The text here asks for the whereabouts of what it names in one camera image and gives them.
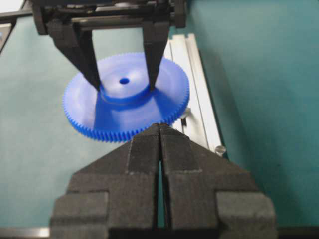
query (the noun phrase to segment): plastic gear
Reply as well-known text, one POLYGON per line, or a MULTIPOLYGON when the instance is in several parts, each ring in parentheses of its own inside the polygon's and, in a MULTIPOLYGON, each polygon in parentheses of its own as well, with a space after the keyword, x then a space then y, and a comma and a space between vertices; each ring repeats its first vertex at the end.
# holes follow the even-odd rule
POLYGON ((187 75, 168 59, 162 59, 153 91, 149 91, 144 53, 105 58, 98 61, 98 69, 102 82, 99 92, 78 73, 63 96, 69 122, 89 138, 128 141, 152 123, 174 123, 186 109, 187 75))

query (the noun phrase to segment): screw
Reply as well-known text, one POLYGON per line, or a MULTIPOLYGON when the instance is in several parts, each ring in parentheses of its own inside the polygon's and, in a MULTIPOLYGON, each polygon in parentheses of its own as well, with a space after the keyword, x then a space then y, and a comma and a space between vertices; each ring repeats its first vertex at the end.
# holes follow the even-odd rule
POLYGON ((219 145, 215 148, 215 153, 218 156, 223 156, 224 153, 226 153, 226 147, 223 145, 219 145))

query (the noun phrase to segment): table surface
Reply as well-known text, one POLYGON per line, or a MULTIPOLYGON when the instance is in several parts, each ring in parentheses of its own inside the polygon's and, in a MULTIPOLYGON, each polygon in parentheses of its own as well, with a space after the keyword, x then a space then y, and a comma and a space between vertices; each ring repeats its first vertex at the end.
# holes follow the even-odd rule
MULTIPOLYGON (((231 161, 275 203, 280 227, 318 226, 319 2, 193 0, 194 32, 231 161)), ((142 51, 140 29, 94 32, 97 58, 142 51)), ((61 107, 77 70, 18 21, 0 57, 0 227, 48 225, 72 173, 118 144, 78 134, 61 107)))

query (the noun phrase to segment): black clamp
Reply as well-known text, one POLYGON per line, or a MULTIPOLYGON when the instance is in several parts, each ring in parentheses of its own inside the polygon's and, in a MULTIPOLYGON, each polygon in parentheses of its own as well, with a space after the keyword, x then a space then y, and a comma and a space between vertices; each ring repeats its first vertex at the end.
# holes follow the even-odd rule
POLYGON ((248 171, 166 124, 73 175, 57 199, 51 238, 275 239, 276 215, 248 171), (157 228, 159 162, 166 228, 157 228))

